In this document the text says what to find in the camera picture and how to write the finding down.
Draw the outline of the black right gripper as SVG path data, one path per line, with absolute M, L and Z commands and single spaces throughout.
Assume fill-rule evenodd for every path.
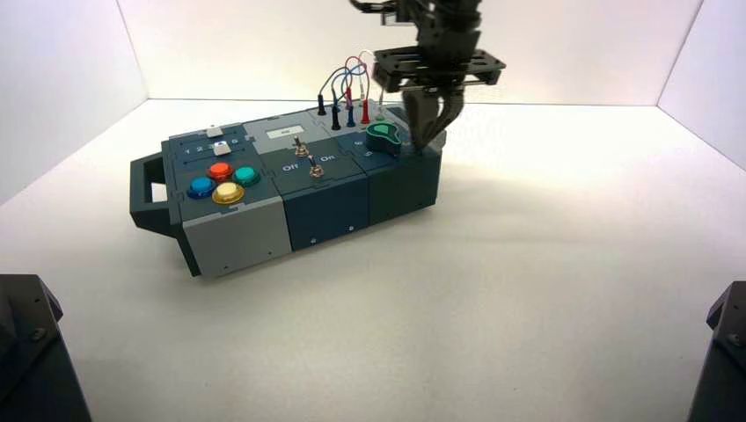
M 437 90 L 461 85 L 494 85 L 506 64 L 477 48 L 480 31 L 421 28 L 417 44 L 374 52 L 374 79 L 392 93 L 405 91 L 403 101 L 411 142 L 423 150 L 461 113 L 463 90 Z

